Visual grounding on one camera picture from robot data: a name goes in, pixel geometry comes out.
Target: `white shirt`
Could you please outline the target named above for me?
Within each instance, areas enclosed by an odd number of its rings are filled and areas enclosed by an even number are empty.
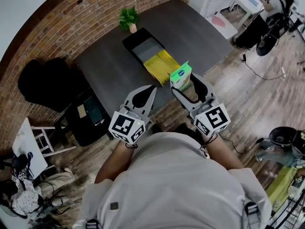
[[[270,16],[273,16],[277,13],[283,13],[283,6],[282,6],[280,0],[270,0],[269,3],[272,5],[273,9],[271,9],[270,11],[264,10],[260,13],[260,15],[264,21],[266,21],[267,18],[269,18]]]
[[[241,229],[245,195],[261,209],[265,228],[271,203],[251,169],[227,171],[178,133],[154,134],[139,147],[114,182],[87,187],[74,229],[90,219],[103,229]]]

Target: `green plant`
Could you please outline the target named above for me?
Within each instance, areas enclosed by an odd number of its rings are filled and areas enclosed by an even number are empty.
[[[134,6],[131,9],[122,9],[120,12],[120,27],[123,30],[128,30],[131,23],[135,24],[138,21],[139,15]]]

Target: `potted plant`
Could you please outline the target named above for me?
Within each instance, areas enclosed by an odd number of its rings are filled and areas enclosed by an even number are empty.
[[[139,15],[136,12],[134,6],[131,9],[122,9],[120,13],[120,27],[123,30],[130,30],[131,33],[137,31],[136,22],[138,21]]]

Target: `brick wall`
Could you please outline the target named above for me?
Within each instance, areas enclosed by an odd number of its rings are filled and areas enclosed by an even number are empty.
[[[47,0],[18,32],[0,62],[0,151],[9,150],[25,117],[53,124],[59,113],[24,100],[17,81],[33,58],[65,58],[68,64],[118,25],[123,7],[140,13],[168,0]]]

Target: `green milk carton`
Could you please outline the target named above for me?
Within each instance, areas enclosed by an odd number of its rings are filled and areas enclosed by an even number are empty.
[[[190,81],[191,73],[192,68],[188,65],[187,61],[181,65],[179,69],[171,73],[171,87],[177,88],[179,90],[184,89]]]

